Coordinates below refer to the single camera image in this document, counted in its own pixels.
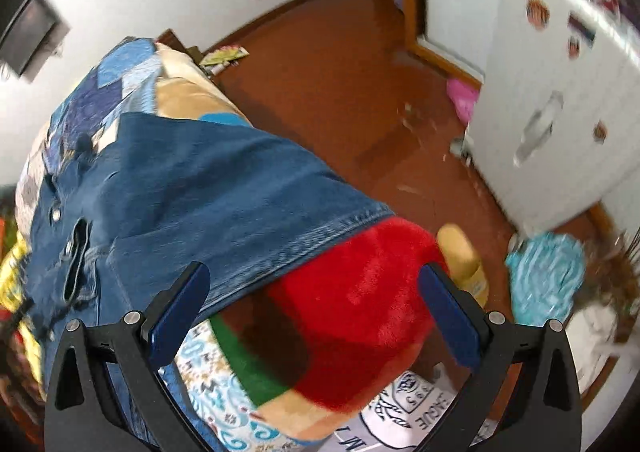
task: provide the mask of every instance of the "pink object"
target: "pink object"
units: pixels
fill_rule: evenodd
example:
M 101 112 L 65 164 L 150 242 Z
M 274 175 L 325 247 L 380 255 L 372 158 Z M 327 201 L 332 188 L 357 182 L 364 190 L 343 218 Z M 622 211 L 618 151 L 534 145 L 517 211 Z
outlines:
M 473 87 L 460 80 L 451 78 L 447 80 L 447 95 L 449 95 L 456 108 L 458 118 L 463 124 L 467 125 L 474 115 L 474 107 L 478 101 L 480 91 L 473 89 Z

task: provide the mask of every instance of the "wooden door frame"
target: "wooden door frame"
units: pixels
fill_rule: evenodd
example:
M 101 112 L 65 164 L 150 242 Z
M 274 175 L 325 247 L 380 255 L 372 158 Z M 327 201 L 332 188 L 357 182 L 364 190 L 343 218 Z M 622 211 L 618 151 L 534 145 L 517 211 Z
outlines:
M 426 34 L 427 31 L 427 3 L 427 0 L 403 0 L 404 44 L 406 48 L 414 55 L 443 70 L 446 74 L 463 80 L 479 89 L 482 86 L 480 80 L 460 69 L 453 62 L 418 43 L 418 37 Z

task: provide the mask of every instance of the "reddish brown floor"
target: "reddish brown floor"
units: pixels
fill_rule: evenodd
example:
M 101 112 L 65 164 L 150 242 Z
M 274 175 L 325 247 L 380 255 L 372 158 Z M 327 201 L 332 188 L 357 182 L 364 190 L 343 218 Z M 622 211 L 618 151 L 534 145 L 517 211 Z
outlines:
M 449 155 L 464 127 L 446 78 L 409 56 L 402 39 L 403 17 L 390 0 L 312 0 L 243 38 L 251 55 L 219 82 L 256 127 L 312 150 L 398 215 L 433 233 L 457 223 L 482 256 L 486 308 L 510 316 L 504 257 L 513 227 L 478 174 Z M 563 231 L 594 233 L 585 218 Z M 431 348 L 441 359 L 442 343 Z

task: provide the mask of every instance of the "silver bolt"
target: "silver bolt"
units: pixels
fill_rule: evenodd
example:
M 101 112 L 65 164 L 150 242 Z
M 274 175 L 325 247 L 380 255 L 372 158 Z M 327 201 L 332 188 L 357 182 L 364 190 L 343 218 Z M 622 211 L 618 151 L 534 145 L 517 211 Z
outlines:
M 124 323 L 131 325 L 135 324 L 140 320 L 140 313 L 137 311 L 129 311 L 126 315 L 124 315 Z
M 77 318 L 74 318 L 73 320 L 69 321 L 66 324 L 67 331 L 75 331 L 79 327 L 80 327 L 80 321 Z
M 504 318 L 504 315 L 499 311 L 491 311 L 491 313 L 489 313 L 489 320 L 497 326 L 500 326 L 504 324 L 504 321 L 506 319 Z
M 552 318 L 549 321 L 549 327 L 556 333 L 559 333 L 560 331 L 562 331 L 562 322 L 559 320 L 556 320 L 555 318 Z

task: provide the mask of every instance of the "turquoise plastic bag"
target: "turquoise plastic bag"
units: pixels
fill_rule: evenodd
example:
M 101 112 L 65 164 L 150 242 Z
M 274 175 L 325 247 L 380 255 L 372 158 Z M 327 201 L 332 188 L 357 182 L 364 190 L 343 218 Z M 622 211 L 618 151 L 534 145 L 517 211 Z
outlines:
M 564 323 L 584 277 L 582 245 L 568 235 L 545 233 L 507 256 L 511 308 L 517 324 L 543 326 L 549 318 Z

